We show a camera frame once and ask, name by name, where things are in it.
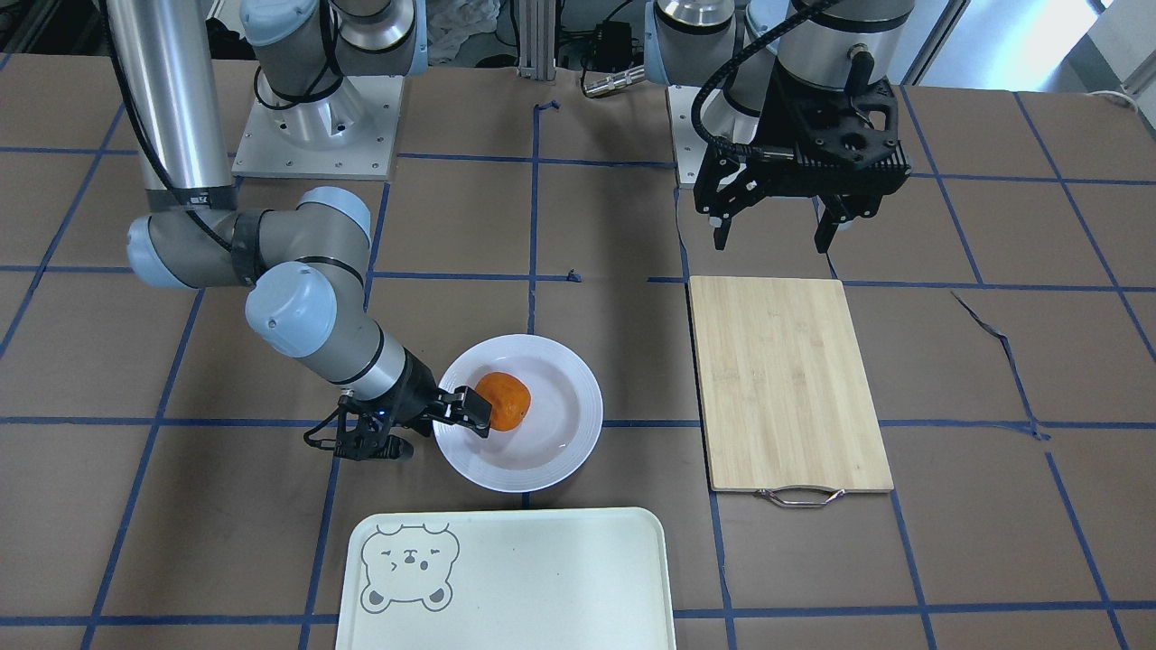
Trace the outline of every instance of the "white tray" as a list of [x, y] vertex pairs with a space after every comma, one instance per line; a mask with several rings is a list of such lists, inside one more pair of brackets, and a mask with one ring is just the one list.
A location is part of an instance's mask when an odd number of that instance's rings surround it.
[[662, 525], [642, 508], [373, 515], [349, 539], [336, 647], [673, 649]]

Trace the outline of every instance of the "orange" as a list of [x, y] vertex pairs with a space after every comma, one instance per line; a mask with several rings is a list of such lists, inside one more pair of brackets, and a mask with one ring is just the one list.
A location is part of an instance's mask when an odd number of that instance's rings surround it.
[[529, 390], [513, 375], [490, 372], [477, 382], [474, 390], [494, 407], [490, 413], [491, 429], [509, 431], [521, 424], [529, 411]]

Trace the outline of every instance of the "wooden cutting board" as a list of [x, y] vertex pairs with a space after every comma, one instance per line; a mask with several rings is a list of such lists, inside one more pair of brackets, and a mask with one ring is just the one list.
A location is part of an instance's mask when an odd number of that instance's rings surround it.
[[711, 485], [892, 489], [838, 280], [690, 279]]

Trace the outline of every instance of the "metal handle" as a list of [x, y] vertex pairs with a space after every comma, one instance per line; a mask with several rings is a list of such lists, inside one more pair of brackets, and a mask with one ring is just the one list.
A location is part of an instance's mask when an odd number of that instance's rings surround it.
[[773, 489], [761, 489], [755, 494], [762, 496], [763, 498], [770, 501], [771, 503], [780, 508], [822, 508], [833, 502], [835, 500], [839, 498], [844, 494], [847, 494], [847, 490], [845, 489], [837, 489], [837, 490], [814, 489], [814, 492], [817, 492], [820, 494], [825, 494], [827, 498], [823, 501], [787, 501], [780, 497], [778, 494], [776, 494]]

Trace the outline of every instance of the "bear face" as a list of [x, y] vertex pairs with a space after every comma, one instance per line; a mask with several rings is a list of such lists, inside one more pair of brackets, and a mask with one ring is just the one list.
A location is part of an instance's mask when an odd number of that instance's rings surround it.
[[391, 603], [421, 601], [430, 612], [440, 612], [453, 597], [450, 571], [460, 549], [449, 526], [436, 532], [424, 525], [388, 533], [377, 529], [362, 545], [368, 583], [362, 607], [377, 614]]

